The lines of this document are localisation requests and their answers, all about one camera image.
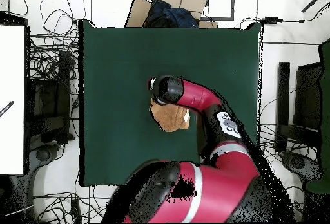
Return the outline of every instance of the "white floor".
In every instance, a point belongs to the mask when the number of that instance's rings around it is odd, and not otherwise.
[[[29,20],[31,34],[46,33],[42,27],[42,17],[40,14],[40,4],[42,0],[26,0],[28,4],[28,14],[25,16]],[[131,6],[132,0],[68,0],[74,16],[77,19],[82,19],[85,16],[84,8],[86,8],[86,19],[91,19],[96,27],[123,27],[126,22],[127,14]],[[234,27],[246,17],[277,16],[284,20],[311,19],[317,11],[327,3],[328,0],[320,0],[306,13],[301,10],[310,0],[235,0],[235,20],[221,21],[219,27]],[[70,12],[66,0],[44,0],[41,5],[43,19],[51,14],[56,9],[66,10]],[[10,0],[11,12],[25,13],[25,5],[23,0]],[[227,17],[230,14],[230,0],[210,0],[210,9],[204,11],[207,15],[210,12],[211,17]],[[52,19],[49,23],[55,26],[56,21],[61,13]],[[276,78],[278,63],[288,61],[291,63],[290,74],[290,89],[295,89],[295,73],[299,65],[318,62],[318,47],[317,45],[302,45],[302,44],[279,44],[281,42],[293,43],[310,43],[320,44],[330,38],[330,28],[327,27],[327,22],[330,21],[329,10],[324,10],[317,19],[306,23],[279,23],[267,25],[264,31],[264,50],[263,50],[263,69],[262,69],[262,106],[272,101],[277,97]],[[242,24],[245,28],[249,24],[246,21]],[[65,32],[69,25],[69,19],[62,17],[57,27],[58,32]],[[294,93],[290,96],[290,120],[293,116]],[[262,116],[261,122],[265,124],[274,124],[276,102],[268,105]],[[73,114],[74,118],[79,116],[78,110]],[[75,126],[79,127],[78,121],[74,121]],[[275,174],[282,180],[285,187],[290,185],[300,186],[296,175],[285,170],[281,163],[274,160],[271,165]],[[61,192],[74,192],[74,184],[77,177],[79,167],[79,139],[76,138],[70,142],[65,149],[63,157],[60,160],[52,162],[50,165],[43,167],[35,179],[34,195],[42,196],[45,194],[53,194],[57,197]],[[108,198],[114,191],[114,186],[96,186],[95,197],[100,205],[104,207]],[[88,202],[89,188],[81,188],[77,186],[77,193],[80,197],[86,198]],[[290,189],[289,195],[292,200],[302,202],[302,193],[296,189]],[[35,200],[35,211],[37,214],[42,212],[45,207],[54,198],[37,198]],[[97,206],[95,200],[91,198],[91,204]],[[66,203],[66,208],[70,209],[70,204]],[[82,213],[88,212],[88,206],[81,203]],[[90,213],[91,223],[100,222],[101,217],[95,216],[93,211]],[[55,219],[52,213],[45,214],[45,220]]]

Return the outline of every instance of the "brown paper bag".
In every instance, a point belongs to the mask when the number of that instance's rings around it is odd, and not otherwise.
[[[163,131],[174,132],[189,127],[189,110],[184,107],[173,104],[162,106],[151,99],[150,112]]]

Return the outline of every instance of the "silver band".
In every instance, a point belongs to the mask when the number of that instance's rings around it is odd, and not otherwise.
[[[193,196],[189,211],[187,213],[186,218],[183,220],[183,223],[189,223],[193,220],[199,209],[200,202],[202,200],[202,189],[203,189],[202,171],[200,170],[199,167],[197,167],[193,163],[191,164],[195,171],[195,192],[197,193],[197,195]]]
[[[246,150],[246,148],[240,144],[224,144],[220,147],[217,147],[210,156],[210,159],[213,158],[214,154],[217,154],[218,157],[222,154],[231,152],[231,151],[235,151],[235,152],[241,152],[241,153],[245,153],[245,154],[249,154],[248,150]]]

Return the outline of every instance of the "robot label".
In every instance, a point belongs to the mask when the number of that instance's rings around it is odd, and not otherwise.
[[[241,138],[240,134],[238,133],[236,123],[230,120],[228,113],[220,112],[217,114],[217,117],[224,133],[227,133],[236,138]]]

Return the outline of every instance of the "tangled wires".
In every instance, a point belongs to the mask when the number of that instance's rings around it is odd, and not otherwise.
[[[31,51],[30,51],[30,79],[42,79],[42,80],[59,80],[62,79],[58,76],[59,72],[59,53],[60,51],[67,51],[70,53],[70,80],[77,80],[77,68],[76,63],[78,60],[78,28],[77,19],[73,16],[71,5],[68,0],[68,7],[70,9],[70,14],[62,9],[54,10],[45,20],[42,12],[42,4],[40,3],[40,14],[42,19],[43,28],[48,32],[48,35],[39,34],[31,35]],[[62,12],[59,16],[56,25],[53,30],[47,27],[47,22],[57,12]],[[61,18],[65,16],[70,19],[70,28],[64,33],[57,33],[55,30]],[[86,17],[86,9],[84,6],[84,17]],[[77,90],[75,93],[71,92],[71,84],[67,86],[70,90],[71,95],[77,95]]]

